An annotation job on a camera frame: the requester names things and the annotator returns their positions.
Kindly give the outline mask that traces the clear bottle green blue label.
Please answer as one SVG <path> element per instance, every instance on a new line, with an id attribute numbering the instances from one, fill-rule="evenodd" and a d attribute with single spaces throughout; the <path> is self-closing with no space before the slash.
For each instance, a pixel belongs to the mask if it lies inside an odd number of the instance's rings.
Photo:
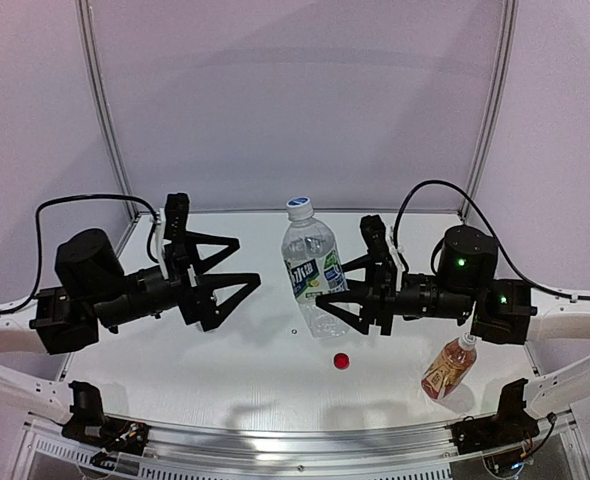
<path id="1" fill-rule="evenodd" d="M 293 297 L 311 335 L 316 339 L 345 335 L 348 326 L 315 305 L 317 296 L 347 289 L 332 230 L 315 217 L 315 212 L 305 220 L 289 220 L 281 254 Z"/>

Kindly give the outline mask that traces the red bottle cap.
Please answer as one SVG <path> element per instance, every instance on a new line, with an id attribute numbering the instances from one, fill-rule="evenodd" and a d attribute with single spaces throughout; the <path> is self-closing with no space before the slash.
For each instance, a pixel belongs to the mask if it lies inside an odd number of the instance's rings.
<path id="1" fill-rule="evenodd" d="M 345 370 L 350 366 L 349 356 L 345 353 L 337 353 L 333 357 L 333 365 L 336 369 Z"/>

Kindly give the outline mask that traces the blue white bottle cap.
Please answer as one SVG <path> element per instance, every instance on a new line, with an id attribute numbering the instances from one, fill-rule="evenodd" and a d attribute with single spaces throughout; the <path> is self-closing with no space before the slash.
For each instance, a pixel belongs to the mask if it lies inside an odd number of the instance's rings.
<path id="1" fill-rule="evenodd" d="M 306 196 L 288 200 L 286 210 L 290 221 L 301 221 L 311 218 L 314 215 L 311 199 Z"/>

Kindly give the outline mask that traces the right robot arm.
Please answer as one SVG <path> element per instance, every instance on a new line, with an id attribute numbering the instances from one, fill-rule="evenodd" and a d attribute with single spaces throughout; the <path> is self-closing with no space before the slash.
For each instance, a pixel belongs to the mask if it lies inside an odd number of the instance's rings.
<path id="1" fill-rule="evenodd" d="M 550 291 L 550 304 L 536 306 L 528 282 L 496 278 L 499 242 L 476 228 L 455 226 L 445 232 L 433 275 L 407 272 L 380 217 L 363 217 L 360 230 L 367 252 L 344 269 L 363 271 L 363 280 L 351 280 L 347 290 L 321 295 L 315 303 L 363 335 L 373 326 L 390 335 L 393 319 L 400 316 L 468 323 L 472 336 L 496 345 L 590 339 L 590 295 Z M 495 417 L 541 419 L 588 397 L 590 355 L 547 376 L 505 385 Z"/>

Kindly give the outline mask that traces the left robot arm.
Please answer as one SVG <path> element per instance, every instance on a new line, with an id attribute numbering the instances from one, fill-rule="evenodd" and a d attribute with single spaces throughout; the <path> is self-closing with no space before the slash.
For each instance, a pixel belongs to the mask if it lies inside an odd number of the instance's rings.
<path id="1" fill-rule="evenodd" d="M 235 238 L 179 231 L 164 233 L 155 243 L 157 265 L 131 274 L 125 274 L 100 229 L 60 245 L 55 260 L 60 286 L 37 294 L 30 320 L 0 312 L 0 350 L 76 352 L 98 342 L 101 328 L 116 333 L 122 325 L 173 308 L 186 324 L 212 331 L 261 284 L 256 273 L 212 273 L 239 249 Z M 48 383 L 2 365 L 0 403 L 59 425 L 100 428 L 108 421 L 97 387 Z"/>

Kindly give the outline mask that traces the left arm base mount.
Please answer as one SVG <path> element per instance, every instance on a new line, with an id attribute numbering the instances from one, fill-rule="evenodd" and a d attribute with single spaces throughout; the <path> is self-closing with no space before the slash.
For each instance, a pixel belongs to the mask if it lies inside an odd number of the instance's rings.
<path id="1" fill-rule="evenodd" d="M 120 454 L 143 455 L 151 429 L 148 424 L 107 415 L 100 390 L 90 383 L 72 381 L 68 387 L 72 390 L 73 403 L 62 436 L 95 447 L 97 452 L 89 460 L 93 467 L 113 467 Z"/>

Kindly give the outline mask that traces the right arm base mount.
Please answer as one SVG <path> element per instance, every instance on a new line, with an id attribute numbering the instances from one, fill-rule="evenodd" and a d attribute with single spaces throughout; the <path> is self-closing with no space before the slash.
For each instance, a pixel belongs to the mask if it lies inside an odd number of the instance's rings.
<path id="1" fill-rule="evenodd" d="M 517 444 L 540 434 L 538 421 L 526 413 L 522 378 L 505 385 L 494 414 L 448 426 L 460 455 Z"/>

